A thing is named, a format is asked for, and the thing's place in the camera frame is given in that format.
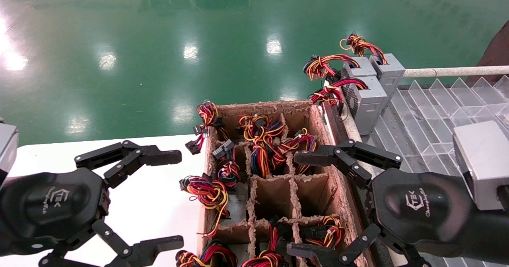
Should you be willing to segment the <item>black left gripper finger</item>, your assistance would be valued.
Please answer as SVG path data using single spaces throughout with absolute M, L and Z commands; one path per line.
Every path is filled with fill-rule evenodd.
M 118 234 L 104 222 L 97 220 L 91 225 L 91 229 L 102 238 L 117 256 L 108 263 L 107 267 L 148 267 L 153 265 L 161 252 L 181 249 L 184 246 L 182 236 L 170 236 L 151 240 L 142 240 L 132 246 L 128 246 Z M 70 247 L 58 245 L 51 253 L 43 257 L 40 267 L 92 267 L 83 262 L 65 259 L 65 254 Z

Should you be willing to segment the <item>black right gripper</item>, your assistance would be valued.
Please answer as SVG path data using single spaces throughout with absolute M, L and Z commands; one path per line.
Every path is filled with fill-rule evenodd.
M 440 257 L 458 257 L 464 251 L 461 236 L 476 205 L 461 177 L 400 171 L 395 168 L 401 166 L 402 156 L 352 139 L 315 151 L 297 151 L 294 161 L 303 166 L 334 166 L 358 188 L 372 189 L 379 224 L 369 225 L 342 253 L 289 243 L 289 255 L 314 259 L 319 267 L 355 267 L 356 258 L 379 238 L 405 256 L 406 266 L 429 267 L 418 251 Z M 358 162 L 387 170 L 372 180 Z

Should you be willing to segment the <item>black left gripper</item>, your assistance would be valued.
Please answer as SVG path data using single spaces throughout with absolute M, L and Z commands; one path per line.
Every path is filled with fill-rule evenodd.
M 92 225 L 109 213 L 109 190 L 142 166 L 182 162 L 179 150 L 117 142 L 75 157 L 78 169 L 8 177 L 1 188 L 1 256 L 31 255 L 58 245 L 72 251 L 90 240 Z M 91 170 L 116 165 L 104 179 Z

